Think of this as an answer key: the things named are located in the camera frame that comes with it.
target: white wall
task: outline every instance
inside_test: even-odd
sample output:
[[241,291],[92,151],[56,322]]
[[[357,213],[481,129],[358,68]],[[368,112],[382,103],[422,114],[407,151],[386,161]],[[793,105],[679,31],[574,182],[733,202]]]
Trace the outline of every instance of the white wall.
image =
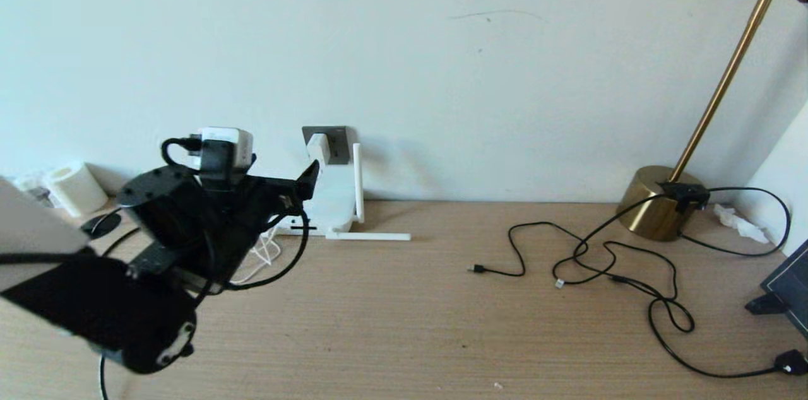
[[[749,187],[760,187],[775,193],[791,209],[791,233],[784,252],[788,255],[808,239],[808,104],[777,142],[774,150],[749,181]],[[736,206],[757,225],[767,228],[778,240],[785,232],[782,207],[774,199],[759,192],[746,191]]]
[[[297,175],[347,124],[377,196],[617,201],[672,165],[755,0],[0,0],[0,175],[105,185],[204,125]],[[454,18],[495,9],[499,13]],[[690,173],[745,184],[806,100],[805,7],[775,0]]]

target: black charging cable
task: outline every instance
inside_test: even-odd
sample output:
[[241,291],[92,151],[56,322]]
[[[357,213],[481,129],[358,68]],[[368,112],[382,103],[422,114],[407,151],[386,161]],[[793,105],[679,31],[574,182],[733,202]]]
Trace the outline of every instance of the black charging cable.
[[[715,247],[714,245],[710,245],[710,244],[707,244],[705,242],[698,241],[696,239],[693,239],[692,237],[685,237],[684,234],[682,234],[681,230],[679,230],[679,234],[682,235],[684,239],[687,239],[687,240],[689,240],[691,242],[695,242],[698,245],[702,245],[702,247],[707,247],[707,248],[711,248],[713,250],[719,250],[721,252],[730,253],[730,254],[738,254],[738,256],[755,256],[755,257],[767,256],[768,254],[772,254],[772,253],[776,252],[777,250],[780,250],[780,248],[783,247],[783,245],[785,244],[785,241],[788,238],[788,233],[790,233],[791,214],[788,211],[788,207],[785,205],[785,203],[782,201],[782,199],[780,199],[778,196],[774,195],[770,191],[760,189],[760,188],[757,188],[757,187],[717,187],[717,188],[709,189],[709,192],[713,192],[713,191],[761,191],[761,192],[767,193],[770,196],[773,196],[777,200],[777,202],[779,202],[779,204],[783,208],[783,211],[784,211],[784,214],[785,214],[785,233],[784,233],[782,239],[780,239],[780,243],[778,243],[777,246],[773,250],[768,250],[766,252],[759,253],[759,254],[746,254],[746,253],[742,253],[742,252],[736,252],[736,251],[733,251],[733,250],[725,250],[725,249],[722,249],[722,248],[719,248],[719,247]],[[684,307],[684,305],[682,305],[681,303],[678,302],[679,286],[678,286],[677,280],[676,280],[676,266],[672,261],[670,261],[670,259],[667,259],[667,257],[663,256],[663,254],[659,254],[659,253],[657,253],[655,251],[647,250],[647,249],[644,249],[644,248],[641,248],[641,247],[634,247],[633,245],[628,245],[628,244],[624,244],[622,242],[617,242],[617,241],[606,241],[606,242],[603,243],[603,248],[606,251],[608,251],[608,253],[611,254],[611,256],[612,256],[612,260],[609,262],[609,264],[608,264],[608,266],[606,266],[606,268],[603,268],[603,269],[594,268],[592,266],[587,265],[585,262],[583,262],[580,259],[582,256],[584,256],[584,254],[586,254],[589,251],[589,241],[590,241],[590,239],[592,237],[594,237],[595,235],[597,235],[597,233],[600,233],[601,230],[603,230],[604,228],[606,228],[607,226],[612,224],[612,222],[619,219],[621,216],[624,216],[624,215],[626,215],[626,213],[629,213],[633,209],[637,208],[638,206],[641,206],[641,205],[643,205],[644,203],[646,203],[648,201],[652,201],[652,199],[659,199],[659,198],[662,198],[662,197],[665,197],[665,196],[666,195],[651,196],[649,198],[643,199],[642,201],[638,201],[635,204],[632,204],[628,208],[624,208],[623,210],[621,210],[617,214],[615,214],[615,216],[613,216],[613,217],[609,218],[607,221],[603,222],[603,224],[601,224],[600,226],[595,228],[594,231],[591,231],[591,233],[589,233],[585,237],[579,237],[579,236],[575,235],[574,233],[572,233],[571,231],[566,230],[565,228],[561,227],[560,225],[556,225],[553,222],[549,222],[549,221],[537,221],[537,222],[530,222],[530,223],[523,223],[523,224],[519,224],[519,225],[514,225],[513,227],[509,228],[509,230],[508,230],[508,240],[509,240],[509,242],[511,242],[511,248],[513,248],[514,252],[519,257],[520,265],[522,267],[521,271],[519,273],[503,273],[502,271],[496,271],[496,270],[485,268],[483,265],[479,265],[479,264],[476,264],[472,268],[470,268],[470,271],[474,271],[474,273],[503,274],[503,276],[524,276],[525,271],[526,271],[525,262],[523,261],[522,255],[520,254],[520,251],[519,251],[519,248],[517,248],[516,243],[513,240],[513,231],[516,230],[517,228],[523,228],[523,227],[528,227],[528,226],[549,225],[551,227],[556,228],[557,230],[560,230],[560,231],[566,233],[567,235],[569,235],[571,237],[574,237],[574,239],[578,240],[578,244],[574,248],[572,256],[566,257],[565,259],[561,259],[561,260],[559,260],[558,262],[556,262],[553,265],[552,273],[553,273],[553,277],[557,280],[556,286],[558,288],[562,288],[563,285],[582,285],[582,284],[590,282],[590,281],[592,281],[594,279],[597,279],[600,276],[606,276],[609,279],[611,279],[612,281],[616,282],[617,284],[629,285],[630,287],[637,289],[641,293],[644,293],[644,294],[647,294],[647,295],[653,297],[652,301],[648,305],[648,312],[647,312],[648,324],[649,324],[649,326],[651,328],[651,331],[654,333],[654,336],[656,337],[656,339],[658,340],[660,345],[663,346],[665,351],[667,351],[667,353],[670,354],[670,356],[673,357],[674,360],[679,362],[681,365],[685,366],[685,368],[688,368],[688,369],[692,370],[693,372],[697,372],[698,374],[701,374],[701,375],[704,375],[704,376],[707,376],[707,377],[716,377],[716,378],[757,377],[757,376],[765,375],[765,374],[775,374],[775,372],[782,372],[783,374],[789,374],[789,375],[808,374],[808,362],[806,361],[803,354],[801,354],[800,351],[797,351],[796,349],[791,350],[791,351],[786,351],[786,352],[784,352],[782,354],[779,354],[776,357],[773,366],[771,366],[769,368],[763,368],[763,369],[755,370],[755,371],[752,371],[752,372],[743,372],[742,374],[714,374],[713,372],[707,372],[707,371],[702,370],[700,368],[696,368],[695,366],[691,365],[690,363],[685,362],[685,360],[681,356],[679,356],[673,350],[673,348],[670,347],[670,345],[667,344],[667,342],[664,340],[664,337],[659,332],[659,330],[658,330],[658,328],[656,326],[656,323],[655,323],[655,319],[654,319],[654,308],[655,308],[655,306],[658,305],[658,304],[662,304],[662,305],[664,305],[664,307],[665,307],[665,309],[667,311],[667,315],[668,315],[668,317],[670,319],[670,322],[673,324],[673,326],[678,331],[684,332],[684,333],[690,333],[690,332],[693,332],[695,330],[695,328],[696,328],[696,322],[693,319],[692,314],[690,314],[690,311],[688,311],[687,308]],[[623,248],[627,248],[627,249],[630,249],[630,250],[640,251],[641,253],[650,254],[651,256],[655,256],[655,257],[663,260],[664,262],[666,262],[667,265],[669,265],[669,267],[672,269],[673,294],[671,294],[670,296],[665,296],[663,293],[660,293],[660,291],[658,291],[658,289],[654,288],[653,286],[651,286],[649,284],[646,284],[645,282],[642,282],[641,280],[632,279],[632,278],[630,278],[628,276],[618,276],[618,274],[611,273],[612,268],[617,263],[617,254],[615,254],[615,252],[612,250],[610,245],[616,245],[617,247],[623,247]],[[560,266],[562,266],[563,264],[565,264],[565,263],[567,263],[569,261],[574,261],[581,268],[584,268],[584,269],[586,269],[588,271],[591,271],[594,274],[592,274],[591,276],[588,276],[588,277],[586,277],[584,279],[580,279],[580,280],[571,280],[571,281],[561,280],[561,277],[558,276],[558,274],[557,274],[557,270],[558,270],[558,268],[560,268]],[[674,314],[675,310],[678,310],[679,312],[681,312],[681,314],[684,314],[684,317],[686,319],[686,322],[684,324],[679,323],[679,321],[676,319],[675,314]]]
[[[179,165],[176,161],[174,161],[173,158],[171,158],[171,155],[168,153],[168,148],[172,144],[181,146],[182,148],[184,148],[186,151],[189,152],[199,151],[202,149],[202,140],[199,138],[166,139],[164,142],[162,142],[162,144],[160,144],[160,156],[162,156],[162,160],[165,162],[165,164],[168,165]],[[190,170],[192,170],[195,174],[199,173],[199,170],[194,170],[193,168],[191,168]]]
[[213,288],[213,277],[216,272],[216,245],[213,244],[210,233],[207,231],[203,233],[205,234],[205,247],[208,249],[208,278],[205,279],[205,284],[194,298],[194,309],[198,308],[202,301],[205,300],[205,297],[210,294],[210,288]]
[[101,356],[101,359],[98,360],[98,391],[101,393],[101,400],[109,400],[107,397],[107,382],[104,380],[104,363],[107,362],[107,358]]

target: paper roll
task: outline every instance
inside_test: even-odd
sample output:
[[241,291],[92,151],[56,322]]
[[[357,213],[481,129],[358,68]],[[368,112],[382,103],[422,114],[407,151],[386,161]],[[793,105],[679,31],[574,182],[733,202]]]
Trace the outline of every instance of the paper roll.
[[109,199],[87,169],[87,165],[81,162],[51,171],[45,176],[44,182],[73,217],[97,211]]

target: wooden desk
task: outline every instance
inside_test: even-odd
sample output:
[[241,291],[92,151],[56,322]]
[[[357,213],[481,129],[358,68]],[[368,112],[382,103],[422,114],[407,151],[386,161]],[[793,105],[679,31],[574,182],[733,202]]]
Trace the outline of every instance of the wooden desk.
[[[465,271],[473,262],[516,270],[505,234],[514,223],[551,220],[583,235],[613,211],[604,204],[369,203],[366,230],[412,231],[413,241],[315,237],[280,282],[205,300],[192,357],[147,377],[109,363],[110,400],[808,397],[806,377],[718,380],[687,371],[652,336],[649,297],[632,288],[606,279],[554,288],[549,270],[572,243],[551,228],[517,233],[527,276]],[[761,249],[707,213],[692,234]],[[805,350],[784,317],[744,310],[780,254],[741,259],[684,241],[652,243],[620,225],[599,240],[607,237],[659,250],[678,265],[680,297],[696,331],[675,332],[661,310],[658,321],[695,365],[748,371],[788,349]],[[297,239],[282,242],[280,262],[297,248]],[[131,257],[146,243],[144,235],[133,237],[116,255]],[[668,291],[661,261],[626,250],[618,256],[615,273]],[[0,398],[98,398],[97,370],[98,357],[83,340],[0,302]]]

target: brass lamp base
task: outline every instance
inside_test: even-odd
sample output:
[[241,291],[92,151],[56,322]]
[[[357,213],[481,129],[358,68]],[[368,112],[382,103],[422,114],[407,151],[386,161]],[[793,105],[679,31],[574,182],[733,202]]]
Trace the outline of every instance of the brass lamp base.
[[[617,211],[622,211],[632,204],[646,199],[650,196],[663,195],[663,190],[659,187],[659,182],[666,182],[670,177],[672,168],[643,167],[637,170],[634,178],[623,195],[623,201],[617,207]],[[676,182],[685,184],[701,184],[701,181],[681,173],[681,177]],[[633,233],[654,241],[675,241],[679,238],[678,230],[696,210],[696,205],[691,204],[684,213],[676,211],[676,201],[672,198],[652,199],[641,206],[633,209],[626,215],[620,217],[620,222]]]

